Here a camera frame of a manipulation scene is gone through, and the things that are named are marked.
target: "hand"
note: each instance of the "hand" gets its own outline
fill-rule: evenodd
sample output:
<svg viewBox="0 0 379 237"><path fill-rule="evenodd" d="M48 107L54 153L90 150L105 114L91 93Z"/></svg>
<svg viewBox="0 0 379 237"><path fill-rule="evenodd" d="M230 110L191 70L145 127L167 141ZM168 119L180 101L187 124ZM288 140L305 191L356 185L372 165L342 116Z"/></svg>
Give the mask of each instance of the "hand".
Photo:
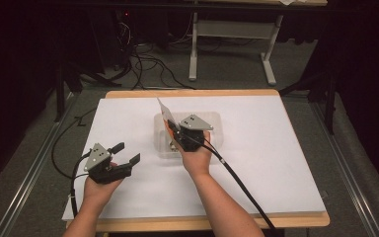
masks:
<svg viewBox="0 0 379 237"><path fill-rule="evenodd" d="M121 182L122 180L117 180L109 184L97 184L88 177L85 181L84 199L81 209L84 207L88 211L100 215Z"/></svg>
<svg viewBox="0 0 379 237"><path fill-rule="evenodd" d="M209 131L204 132L204 138L208 142L210 141ZM210 147L210 144L207 141L204 141L204 145ZM183 156L184 167L192 178L201 174L209 174L211 159L211 152L209 150L201 146L196 151L186 152L179 144L177 147Z"/></svg>

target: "wooden table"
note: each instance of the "wooden table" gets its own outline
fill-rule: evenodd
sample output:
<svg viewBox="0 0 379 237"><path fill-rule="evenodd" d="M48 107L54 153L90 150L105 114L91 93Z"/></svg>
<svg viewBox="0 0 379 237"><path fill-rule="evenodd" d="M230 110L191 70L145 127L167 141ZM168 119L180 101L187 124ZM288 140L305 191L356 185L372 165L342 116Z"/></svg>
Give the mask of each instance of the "wooden table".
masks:
<svg viewBox="0 0 379 237"><path fill-rule="evenodd" d="M264 99L273 98L276 100L278 100L278 99L280 100L279 94L274 90L111 91L111 92L107 93L106 98L107 99L123 98L123 99L131 100L133 98L140 99L140 98L156 98L156 97L159 97L159 98L161 98L161 100L165 100L165 101L169 102L168 98L174 98L174 100L177 100L178 98L186 98L186 97L188 97L188 98L194 97L195 99L202 97L202 98L206 98L206 100L212 100L214 98L220 99L221 97L227 97L227 98L231 98L233 100L233 98L235 98L235 99L237 99L239 97L240 98L245 98L245 97L250 98L251 96L252 97L260 96L260 97L264 97ZM281 111L282 115L284 116L285 109L283 108L283 106L281 109L282 109L282 111ZM141 113L142 108L131 109L131 110L139 110ZM99 118L98 118L98 111L97 111L96 117L94 118L94 123L95 122L100 122ZM93 125L93 128L91 129L90 137L95 136L95 132L93 132L93 129L94 129L94 125ZM94 141L88 141L87 142L88 145L85 147L84 150L87 150L88 146L90 144L92 144L92 142L94 142ZM131 143L130 141L125 141L125 147L127 148L127 145L129 145L130 143ZM224 153L222 153L222 155L226 154L226 149L224 147L223 147L223 152ZM147 154L142 153L142 156L141 156L142 161L140 163L144 162L145 159L148 159L147 156L148 156ZM235 161L233 161L231 159L230 160L226 159L226 160L228 161L228 163L230 163L231 166L232 166L232 164L237 165L235 163ZM143 177L145 174L148 174L147 170L145 172L141 172L142 170L139 170L139 168L140 168L139 166L141 166L141 169L143 169L143 164L140 165L140 163L134 167L133 175L130 178L127 178L126 182L123 182L123 184L126 184L127 182L131 182L131 181L133 181L133 179L140 179L138 177ZM308 170L307 163L304 163L302 166L306 166L306 167L303 167L306 170L305 173L310 173L310 171ZM217 165L216 168L214 168L214 167L210 167L210 168L212 169L212 172L214 172L213 169L221 169L223 167L221 167L221 164L220 164L220 165ZM134 183L135 186L133 186L133 188L132 187L126 187L123 184L121 184L121 186L119 187L119 190L123 189L123 191L124 190L126 190L126 191L125 191L125 193L121 194L121 196L123 196L124 194L127 194L128 192L132 192L132 189L134 189L134 187L136 189L138 189L136 187L136 183ZM76 188L76 190L77 190L77 199L79 200L79 199L81 199L81 194L80 194L81 191L78 188ZM314 195L317 196L315 198L320 198L320 195L318 193L314 192ZM67 221L68 224L70 223L71 218L72 218L71 214L69 217L69 211L70 211L69 208L70 208L70 206L68 204L66 207L65 216L64 216L64 219ZM258 225L261 228L267 228L265 221L262 218L260 218L258 214L253 214L253 217L255 218L255 221L258 223ZM270 218L270 220L272 221L274 226L277 228L326 226L330 222L330 218L329 218L328 213L326 212L325 208L320 210L320 211L270 213L268 215L268 217ZM98 221L98 225L97 225L97 231L99 231L99 232L129 232L129 231L139 231L139 232L141 231L141 232L143 232L143 231L179 231L179 230L182 231L182 230L206 230L206 229L210 229L210 225L209 225L209 222L208 222L205 215L204 216L190 216L190 217L187 217L187 216L177 216L177 217L156 217L155 216L155 217L153 217L153 216L151 216L151 217L138 217L138 218L106 218L106 219L100 219Z"/></svg>

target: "wrist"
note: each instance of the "wrist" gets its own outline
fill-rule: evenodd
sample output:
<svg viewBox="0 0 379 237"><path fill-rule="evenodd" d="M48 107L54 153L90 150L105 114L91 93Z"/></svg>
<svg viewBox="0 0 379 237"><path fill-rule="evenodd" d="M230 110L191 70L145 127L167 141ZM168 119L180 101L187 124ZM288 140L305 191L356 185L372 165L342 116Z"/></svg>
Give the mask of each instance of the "wrist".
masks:
<svg viewBox="0 0 379 237"><path fill-rule="evenodd" d="M208 172L189 174L195 183L202 182L206 179L211 179L211 175Z"/></svg>
<svg viewBox="0 0 379 237"><path fill-rule="evenodd" d="M82 202L79 213L83 213L89 216L99 217L101 212L103 212L104 207L96 205L92 202L84 201Z"/></svg>
<svg viewBox="0 0 379 237"><path fill-rule="evenodd" d="M207 176L210 175L210 171L209 171L208 166L206 168L204 168L204 167L202 167L202 168L200 168L200 167L189 167L189 168L187 168L186 167L186 170L192 178L195 178L198 176L202 177L204 175L207 175Z"/></svg>

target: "clear plastic container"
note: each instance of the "clear plastic container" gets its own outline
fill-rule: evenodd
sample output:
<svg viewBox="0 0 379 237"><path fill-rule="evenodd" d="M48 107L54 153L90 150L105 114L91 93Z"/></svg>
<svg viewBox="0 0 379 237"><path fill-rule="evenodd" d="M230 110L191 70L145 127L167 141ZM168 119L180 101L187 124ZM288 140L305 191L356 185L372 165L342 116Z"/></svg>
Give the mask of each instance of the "clear plastic container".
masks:
<svg viewBox="0 0 379 237"><path fill-rule="evenodd" d="M185 119L190 115L197 115L207 123L213 126L210 130L211 144L219 149L223 144L223 127L221 124L220 114L217 112L191 112L191 113L172 113L176 123ZM171 148L171 137L165 130L165 124L161 114L157 114L154 117L155 129L154 129L154 145L158 151L158 155L161 158L181 158L181 153Z"/></svg>

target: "wire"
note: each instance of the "wire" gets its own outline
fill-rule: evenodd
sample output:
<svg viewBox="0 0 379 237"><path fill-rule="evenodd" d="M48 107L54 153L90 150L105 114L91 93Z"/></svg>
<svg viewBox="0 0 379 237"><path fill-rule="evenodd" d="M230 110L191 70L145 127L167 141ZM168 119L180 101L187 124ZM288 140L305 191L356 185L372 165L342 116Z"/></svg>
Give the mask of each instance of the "wire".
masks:
<svg viewBox="0 0 379 237"><path fill-rule="evenodd" d="M173 41L173 42L170 42L169 45L172 45L172 44L176 44L176 43L180 43L180 42L183 42L183 41L190 40L191 37L188 37L188 33L189 33L189 31L190 31L190 26L191 26L191 25L192 25L192 14L189 14L189 24L188 24L188 26L187 26L187 30L186 30L186 32L184 33L184 35L183 35L180 39L178 39L178 40L176 40L176 41Z"/></svg>
<svg viewBox="0 0 379 237"><path fill-rule="evenodd" d="M141 51L141 52L139 52L139 53L148 53L148 52L150 52L150 51L153 51L153 48L154 48L154 43L153 42L147 42L147 43L140 43L140 44L138 44L136 47L135 47L135 50L136 50L136 53L137 53L137 48L138 47L141 47L141 46L146 46L146 45L150 45L150 48L149 49L147 49L147 50L145 50L145 51Z"/></svg>
<svg viewBox="0 0 379 237"><path fill-rule="evenodd" d="M127 62L125 63L123 69L121 72L119 72L118 74L116 74L116 76L113 76L111 78L106 78L106 77L103 77L99 74L96 74L96 73L93 73L91 74L91 72L81 72L85 75L87 75L88 77L92 78L93 80L88 80L87 78L81 76L80 79L84 82L87 82L87 83L90 83L90 84L98 84L98 83L101 83L103 85L106 85L106 86L111 86L111 87L120 87L121 84L116 84L115 82L113 82L114 80L117 80L123 76L125 76L126 74L128 74L128 72L131 70L131 62L130 60L128 59Z"/></svg>
<svg viewBox="0 0 379 237"><path fill-rule="evenodd" d="M140 62L143 62L143 61L152 61L152 62L155 62L155 63L156 63L155 66L156 66L156 65L160 65L161 68L162 68L162 71L161 71L161 80L162 80L162 82L163 82L164 84L166 84L166 83L165 83L165 82L163 81L163 79L162 79L162 74L163 74L163 71L166 69L166 70L171 74L172 79L173 79L176 83L178 83L179 85L181 85L183 88L196 90L194 87L191 87L191 86L185 85L184 83L182 83L182 82L180 82L179 80L177 80L177 78L175 77L174 72L172 72L172 70L171 70L171 69L170 69L170 68L169 68L169 67L168 67L168 66L167 66L167 65L166 65L161 59L156 58L156 57L154 57L154 56L152 56L152 55L150 55L150 54L146 54L146 53L143 53L143 54L141 54L141 55L136 54L135 57L138 57L138 59L139 59L139 63L140 63Z"/></svg>
<svg viewBox="0 0 379 237"><path fill-rule="evenodd" d="M111 86L111 87L121 87L121 84L116 84L114 82L112 82L111 80L97 74L97 73L94 73L92 71L89 71L88 69L86 68L83 68L81 66L79 66L78 64L74 63L74 62L66 62L67 65L69 65L76 73L78 74L85 74L89 77L91 77L92 79L98 81L98 82L101 82L102 84L106 85L106 86Z"/></svg>
<svg viewBox="0 0 379 237"><path fill-rule="evenodd" d="M61 169L57 166L56 162L55 162L55 158L54 158L54 151L55 151L55 148L56 148L56 145L58 143L58 141L60 140L60 138L63 136L64 133L66 133L66 131L73 126L73 124L75 124L77 121L81 120L83 117L85 117L86 115L90 114L91 112L95 111L97 108L93 108L89 111L87 111L86 113L84 113L83 115L81 115L80 117L76 117L75 120L70 123L58 136L57 138L55 139L54 143L53 143L53 146L51 147L51 154L50 154L50 158L51 158L51 163L53 164L53 167L54 169L62 176L66 177L67 179L71 180L72 179L72 176L69 176L67 175L66 173L64 173L63 171L61 171Z"/></svg>
<svg viewBox="0 0 379 237"><path fill-rule="evenodd" d="M246 45L253 44L253 43L259 41L259 39L233 39L233 40L237 40L237 41L245 40L245 41L236 42L236 41L230 41L228 39L224 39L224 38L220 38L220 37L202 37L199 39L199 43L197 44L197 49L199 51L203 51L203 52L212 52L212 51L216 51L220 47L226 46L226 45L246 46ZM203 47L206 45L214 45L216 43L217 43L217 45L213 49L203 49Z"/></svg>
<svg viewBox="0 0 379 237"><path fill-rule="evenodd" d="M89 175L88 173L87 174L78 175L78 176L75 177L75 179L78 179L79 177L82 177L82 176L88 176L88 175Z"/></svg>
<svg viewBox="0 0 379 237"><path fill-rule="evenodd" d="M125 30L128 31L128 39L127 39L127 44L125 46L128 46L130 44L130 41L131 41L131 30L130 30L130 27L128 25L126 25L125 23L121 22L121 23L118 23L118 26L123 26L125 28ZM121 39L124 37L124 34L125 34L125 30L122 32L121 34L121 38L117 37L119 43L122 45L122 41Z"/></svg>
<svg viewBox="0 0 379 237"><path fill-rule="evenodd" d="M139 56L138 53L137 53L136 48L134 49L134 51L135 51L135 57L137 57L138 63L140 64L140 73L137 75L137 73L136 73L134 70L132 70L133 73L134 73L134 74L136 75L136 77L137 77L137 82L136 82L136 83L134 84L134 86L131 88L131 91L133 91L134 89L136 89L137 85L140 85L141 89L144 90L144 86L143 86L143 84L141 83L141 75L143 74L143 63L142 63L142 61L141 61L141 59L140 59L140 56Z"/></svg>
<svg viewBox="0 0 379 237"><path fill-rule="evenodd" d="M272 222L270 221L270 219L267 217L267 215L265 214L265 212L263 211L263 209L260 207L260 205L257 203L257 201L254 199L254 197L251 195L251 193L248 191L248 189L245 187L245 185L243 184L243 182L241 181L241 179L239 178L239 176L233 171L233 169L230 167L230 165L223 159L223 157L217 152L217 150L214 148L214 146L204 138L204 140L211 146L211 147L208 147L206 146L205 144L201 144L200 142L198 142L197 140L193 139L192 137L184 134L181 132L182 135L184 135L186 138L190 139L191 141L201 145L202 147L204 147L205 149L209 150L211 153L213 153L220 161L220 163L222 163L224 165L224 167L226 168L226 170L230 173L230 175L233 177L233 179L236 181L236 183L239 185L239 187L242 189L242 191L245 193L245 195L248 197L248 199L252 202L252 204L257 208L257 210L260 212L261 216L263 217L264 221L266 222L266 224L268 225L271 233L273 236L277 237L279 236L279 234L277 233L276 231L276 228L275 226L272 224Z"/></svg>
<svg viewBox="0 0 379 237"><path fill-rule="evenodd" d="M89 157L91 154L91 150L84 154L78 161L76 161L75 167L73 168L72 171L72 176L70 179L70 203L72 204L72 211L73 211L73 216L75 217L78 214L78 205L76 203L76 194L75 194L75 179L79 176L76 176L76 173L78 173L79 165L81 162Z"/></svg>

